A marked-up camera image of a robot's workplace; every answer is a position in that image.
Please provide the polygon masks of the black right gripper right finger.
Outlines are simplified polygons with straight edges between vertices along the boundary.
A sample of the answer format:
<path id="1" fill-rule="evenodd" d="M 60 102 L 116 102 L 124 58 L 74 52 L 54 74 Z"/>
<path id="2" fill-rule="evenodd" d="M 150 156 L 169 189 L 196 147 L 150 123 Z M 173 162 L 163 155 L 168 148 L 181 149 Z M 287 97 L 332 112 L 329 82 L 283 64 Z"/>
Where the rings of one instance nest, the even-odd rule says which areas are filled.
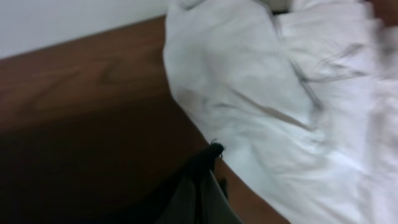
<path id="1" fill-rule="evenodd" d="M 243 224 L 224 196 L 212 171 L 201 183 L 202 217 L 205 224 Z"/>

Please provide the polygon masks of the black t-shirt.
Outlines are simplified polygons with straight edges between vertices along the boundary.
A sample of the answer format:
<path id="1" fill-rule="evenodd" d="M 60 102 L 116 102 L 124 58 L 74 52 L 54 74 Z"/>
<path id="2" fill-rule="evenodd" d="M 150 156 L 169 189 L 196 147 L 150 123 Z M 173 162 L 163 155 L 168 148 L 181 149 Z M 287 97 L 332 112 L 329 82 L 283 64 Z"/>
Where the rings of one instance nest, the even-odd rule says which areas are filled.
<path id="1" fill-rule="evenodd" d="M 223 151 L 221 144 L 210 144 L 114 222 L 221 223 L 229 210 L 226 181 L 218 182 L 213 171 Z"/>

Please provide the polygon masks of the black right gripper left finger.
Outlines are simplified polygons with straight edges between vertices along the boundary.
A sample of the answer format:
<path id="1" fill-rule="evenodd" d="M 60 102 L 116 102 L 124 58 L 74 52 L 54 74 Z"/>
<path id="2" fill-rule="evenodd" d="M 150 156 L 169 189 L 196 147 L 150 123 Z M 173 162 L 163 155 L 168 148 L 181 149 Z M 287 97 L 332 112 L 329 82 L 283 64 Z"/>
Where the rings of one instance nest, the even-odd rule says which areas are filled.
<path id="1" fill-rule="evenodd" d="M 155 224 L 194 224 L 196 187 L 184 177 Z"/>

